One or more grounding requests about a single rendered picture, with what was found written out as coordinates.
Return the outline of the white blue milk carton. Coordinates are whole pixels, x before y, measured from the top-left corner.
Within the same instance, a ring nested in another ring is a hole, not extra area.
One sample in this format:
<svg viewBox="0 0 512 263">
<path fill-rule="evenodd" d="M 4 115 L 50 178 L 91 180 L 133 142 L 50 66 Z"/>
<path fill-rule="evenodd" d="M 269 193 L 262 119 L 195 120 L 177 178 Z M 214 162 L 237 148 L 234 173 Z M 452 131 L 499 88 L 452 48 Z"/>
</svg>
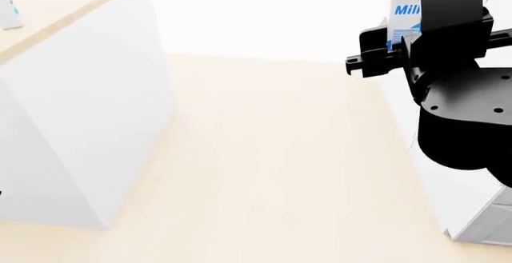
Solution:
<svg viewBox="0 0 512 263">
<path fill-rule="evenodd" d="M 0 27 L 3 30 L 23 27 L 21 15 L 13 0 L 0 0 Z"/>
<path fill-rule="evenodd" d="M 419 0 L 390 0 L 387 18 L 387 48 L 398 44 L 403 35 L 420 32 L 421 3 Z"/>
</svg>

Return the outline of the white counter with wooden top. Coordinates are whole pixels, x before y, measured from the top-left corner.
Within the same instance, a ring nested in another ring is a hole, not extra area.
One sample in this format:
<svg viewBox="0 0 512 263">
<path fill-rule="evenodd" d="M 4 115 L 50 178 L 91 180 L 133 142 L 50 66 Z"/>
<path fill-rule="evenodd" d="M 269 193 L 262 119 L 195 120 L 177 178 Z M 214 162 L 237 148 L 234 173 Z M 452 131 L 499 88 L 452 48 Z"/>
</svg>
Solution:
<svg viewBox="0 0 512 263">
<path fill-rule="evenodd" d="M 154 4 L 0 4 L 0 223 L 105 229 L 174 109 Z"/>
</svg>

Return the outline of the grey cabinet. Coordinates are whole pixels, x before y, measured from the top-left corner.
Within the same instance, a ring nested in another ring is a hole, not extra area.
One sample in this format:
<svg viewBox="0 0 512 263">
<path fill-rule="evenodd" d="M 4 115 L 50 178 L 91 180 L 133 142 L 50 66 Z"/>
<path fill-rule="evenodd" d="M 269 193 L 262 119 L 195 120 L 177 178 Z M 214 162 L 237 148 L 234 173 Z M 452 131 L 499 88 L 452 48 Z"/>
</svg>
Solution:
<svg viewBox="0 0 512 263">
<path fill-rule="evenodd" d="M 442 223 L 442 233 L 452 241 L 512 246 L 512 188 L 455 195 Z"/>
</svg>

